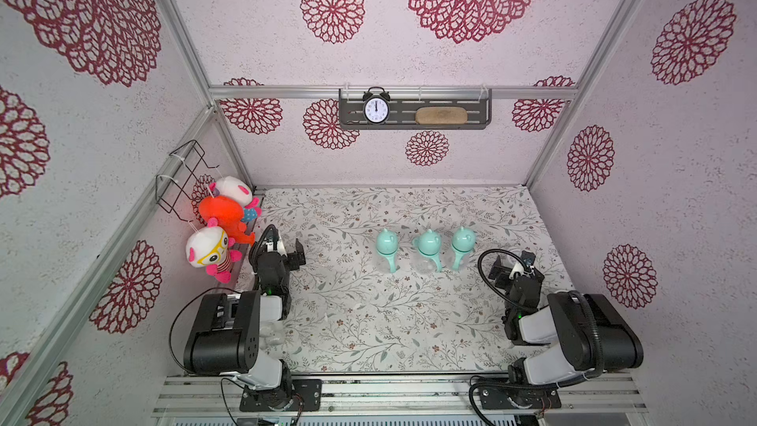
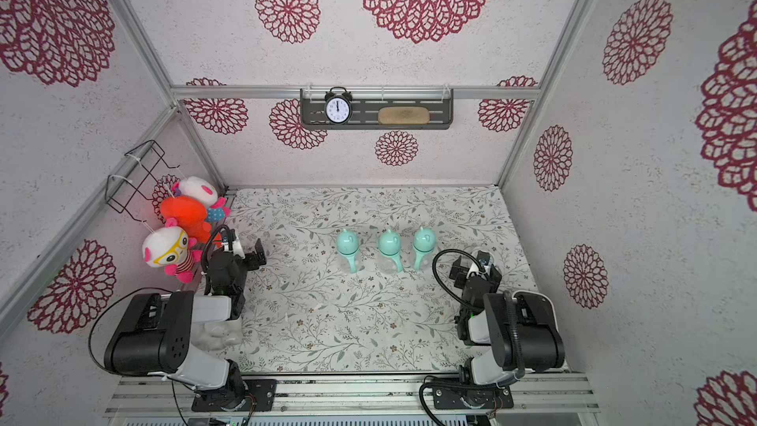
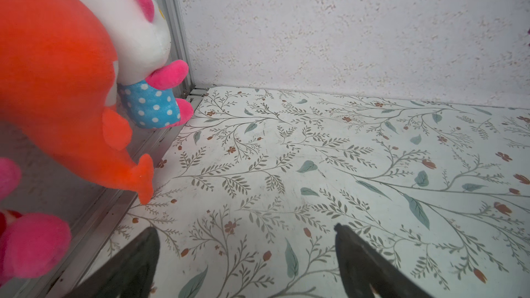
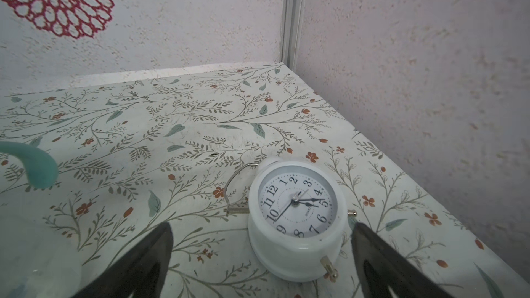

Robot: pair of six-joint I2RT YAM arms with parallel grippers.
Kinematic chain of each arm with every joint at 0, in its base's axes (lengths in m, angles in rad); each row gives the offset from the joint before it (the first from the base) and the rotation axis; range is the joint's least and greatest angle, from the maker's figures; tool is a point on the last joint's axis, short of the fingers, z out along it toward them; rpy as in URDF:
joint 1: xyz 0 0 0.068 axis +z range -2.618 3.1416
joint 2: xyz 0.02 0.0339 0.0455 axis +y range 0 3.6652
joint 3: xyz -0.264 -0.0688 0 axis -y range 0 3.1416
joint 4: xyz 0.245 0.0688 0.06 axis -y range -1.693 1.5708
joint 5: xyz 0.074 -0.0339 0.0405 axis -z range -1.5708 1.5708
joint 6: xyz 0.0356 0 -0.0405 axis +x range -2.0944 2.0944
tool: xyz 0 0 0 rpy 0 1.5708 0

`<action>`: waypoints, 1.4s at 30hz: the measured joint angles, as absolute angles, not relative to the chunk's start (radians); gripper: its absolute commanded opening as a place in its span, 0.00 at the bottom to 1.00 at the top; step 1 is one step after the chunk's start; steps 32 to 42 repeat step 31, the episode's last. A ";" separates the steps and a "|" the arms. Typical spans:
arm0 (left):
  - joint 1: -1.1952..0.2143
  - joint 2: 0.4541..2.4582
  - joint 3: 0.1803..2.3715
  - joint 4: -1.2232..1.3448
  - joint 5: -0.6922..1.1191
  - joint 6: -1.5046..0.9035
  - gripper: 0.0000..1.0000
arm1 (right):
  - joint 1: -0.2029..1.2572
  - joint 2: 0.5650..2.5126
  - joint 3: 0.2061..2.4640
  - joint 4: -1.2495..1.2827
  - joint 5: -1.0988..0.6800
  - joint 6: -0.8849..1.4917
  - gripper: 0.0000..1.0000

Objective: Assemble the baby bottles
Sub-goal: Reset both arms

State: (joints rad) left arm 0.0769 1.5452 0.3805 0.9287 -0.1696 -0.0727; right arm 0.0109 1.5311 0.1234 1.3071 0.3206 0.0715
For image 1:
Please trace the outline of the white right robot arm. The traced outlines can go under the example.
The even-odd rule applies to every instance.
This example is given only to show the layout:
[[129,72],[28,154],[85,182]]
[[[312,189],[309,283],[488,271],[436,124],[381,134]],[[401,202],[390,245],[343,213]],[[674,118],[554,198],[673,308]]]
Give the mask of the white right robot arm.
[[502,248],[485,250],[476,268],[485,285],[505,303],[506,338],[516,346],[545,349],[509,366],[509,388],[559,389],[643,364],[640,338],[607,297],[558,291],[548,294],[542,305],[545,275]]

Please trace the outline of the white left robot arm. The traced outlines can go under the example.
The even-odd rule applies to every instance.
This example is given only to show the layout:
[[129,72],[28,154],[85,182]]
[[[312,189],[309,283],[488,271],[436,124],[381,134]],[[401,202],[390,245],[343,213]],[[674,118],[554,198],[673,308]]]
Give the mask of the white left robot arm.
[[292,305],[291,273],[307,263],[305,248],[262,250],[250,255],[254,289],[200,297],[194,323],[183,351],[189,374],[229,376],[252,396],[266,398],[275,408],[294,396],[287,364],[263,351],[263,327],[287,319]]

